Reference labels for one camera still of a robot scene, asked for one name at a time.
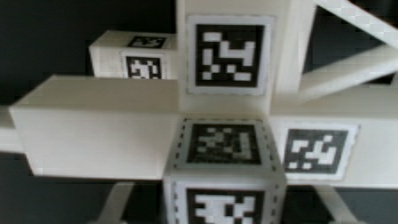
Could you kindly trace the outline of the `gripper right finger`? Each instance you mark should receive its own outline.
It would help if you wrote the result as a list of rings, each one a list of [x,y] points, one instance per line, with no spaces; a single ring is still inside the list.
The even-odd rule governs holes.
[[[326,185],[289,185],[286,224],[367,224],[348,209],[335,189]]]

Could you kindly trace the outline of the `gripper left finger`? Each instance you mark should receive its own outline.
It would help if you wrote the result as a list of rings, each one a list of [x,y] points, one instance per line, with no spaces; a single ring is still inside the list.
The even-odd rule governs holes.
[[[95,219],[87,224],[161,224],[158,182],[117,182]]]

